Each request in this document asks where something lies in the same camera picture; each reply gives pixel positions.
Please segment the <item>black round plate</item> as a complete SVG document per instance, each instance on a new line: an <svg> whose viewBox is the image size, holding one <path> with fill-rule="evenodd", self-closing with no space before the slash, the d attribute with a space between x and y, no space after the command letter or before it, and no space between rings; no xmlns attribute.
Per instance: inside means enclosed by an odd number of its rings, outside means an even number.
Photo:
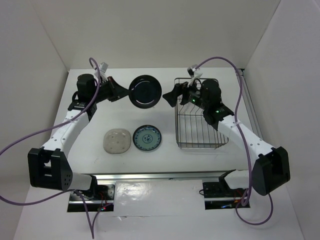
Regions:
<svg viewBox="0 0 320 240"><path fill-rule="evenodd" d="M154 107L162 97L160 82L151 75L137 76L129 86L129 99L131 103L140 109Z"/></svg>

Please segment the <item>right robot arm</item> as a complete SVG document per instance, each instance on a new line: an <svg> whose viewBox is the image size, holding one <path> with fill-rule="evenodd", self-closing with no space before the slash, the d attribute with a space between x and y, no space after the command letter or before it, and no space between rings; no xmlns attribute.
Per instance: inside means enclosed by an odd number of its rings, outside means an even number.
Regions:
<svg viewBox="0 0 320 240"><path fill-rule="evenodd" d="M289 154L282 146L276 148L263 141L237 118L222 101L222 91L214 79L202 83L177 83L162 96L171 107L193 104L202 109L208 125L227 136L248 157L248 191L266 196L291 179Z"/></svg>

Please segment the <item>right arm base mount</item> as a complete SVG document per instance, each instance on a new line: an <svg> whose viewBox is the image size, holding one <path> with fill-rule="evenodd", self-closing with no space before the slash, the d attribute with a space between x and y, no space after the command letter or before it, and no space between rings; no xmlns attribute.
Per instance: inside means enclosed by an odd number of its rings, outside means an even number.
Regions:
<svg viewBox="0 0 320 240"><path fill-rule="evenodd" d="M204 197L206 210L235 209L245 190L231 189L225 182L203 182L199 194Z"/></svg>

